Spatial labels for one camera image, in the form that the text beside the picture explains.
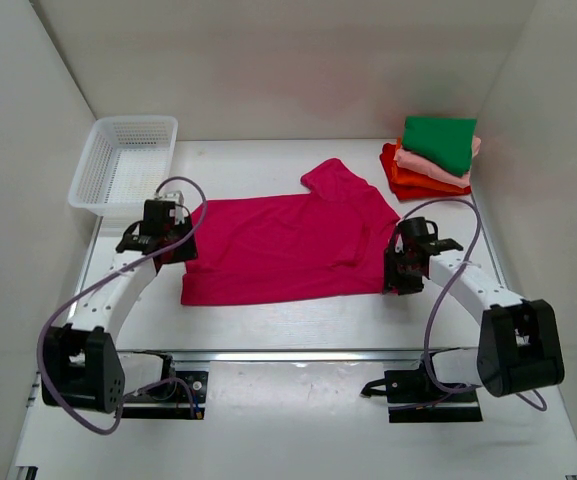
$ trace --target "magenta t-shirt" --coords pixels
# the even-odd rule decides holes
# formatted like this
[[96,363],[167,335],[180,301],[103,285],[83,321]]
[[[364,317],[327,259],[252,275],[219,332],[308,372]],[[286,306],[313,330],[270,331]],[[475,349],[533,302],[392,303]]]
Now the magenta t-shirt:
[[[301,177],[310,193],[209,200],[181,303],[248,305],[380,293],[399,216],[337,158]],[[199,210],[192,214],[193,222]]]

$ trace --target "stack of folded clothes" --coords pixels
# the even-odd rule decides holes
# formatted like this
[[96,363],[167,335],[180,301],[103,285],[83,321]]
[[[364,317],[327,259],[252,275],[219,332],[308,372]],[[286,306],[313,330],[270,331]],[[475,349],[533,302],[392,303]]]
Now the stack of folded clothes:
[[408,117],[403,139],[380,155],[390,189],[399,200],[470,193],[470,167],[481,140],[477,120]]

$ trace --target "white table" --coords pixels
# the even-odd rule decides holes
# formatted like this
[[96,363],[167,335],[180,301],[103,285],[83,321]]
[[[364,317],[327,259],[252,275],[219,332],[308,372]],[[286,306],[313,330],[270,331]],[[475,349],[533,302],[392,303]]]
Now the white table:
[[[400,215],[378,160],[381,140],[178,142],[171,174],[197,181],[209,198],[304,192],[301,175],[340,158],[376,186]],[[182,186],[186,204],[199,197]],[[460,204],[420,214],[440,236],[466,246],[475,227]],[[94,240],[85,284],[103,275],[126,221],[104,219]],[[483,238],[472,260],[495,275]],[[564,478],[577,475],[577,443],[556,388],[545,389],[539,414],[515,397],[481,392],[484,422],[390,425],[384,404],[358,397],[383,375],[376,349],[419,349],[439,292],[427,285],[406,297],[359,295],[272,305],[184,307],[183,266],[167,266],[144,291],[117,341],[118,349],[210,351],[203,422],[125,420],[109,438],[83,430],[58,409],[29,409],[15,464],[52,478]],[[478,328],[447,299],[433,347],[476,346]],[[281,350],[271,354],[269,350]],[[302,363],[232,363],[292,355]],[[364,360],[327,363],[310,360]],[[91,414],[99,422],[108,422]]]

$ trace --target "red folded cloth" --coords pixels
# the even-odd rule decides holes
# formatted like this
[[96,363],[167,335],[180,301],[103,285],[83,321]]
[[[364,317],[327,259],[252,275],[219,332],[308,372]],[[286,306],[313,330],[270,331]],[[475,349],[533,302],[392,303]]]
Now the red folded cloth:
[[464,188],[462,193],[454,193],[432,190],[425,187],[397,185],[391,179],[392,167],[395,153],[397,152],[397,146],[391,144],[384,145],[384,150],[382,155],[379,156],[379,160],[381,161],[381,166],[383,167],[384,173],[388,178],[388,186],[390,187],[390,191],[394,193],[400,201],[414,200],[418,198],[455,197],[460,195],[469,195],[471,193],[470,187]]

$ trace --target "green folded cloth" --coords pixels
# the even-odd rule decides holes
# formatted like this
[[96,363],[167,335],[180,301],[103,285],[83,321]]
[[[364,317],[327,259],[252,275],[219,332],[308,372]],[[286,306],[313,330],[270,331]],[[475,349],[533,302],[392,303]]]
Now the green folded cloth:
[[401,145],[458,177],[472,165],[474,118],[408,117]]

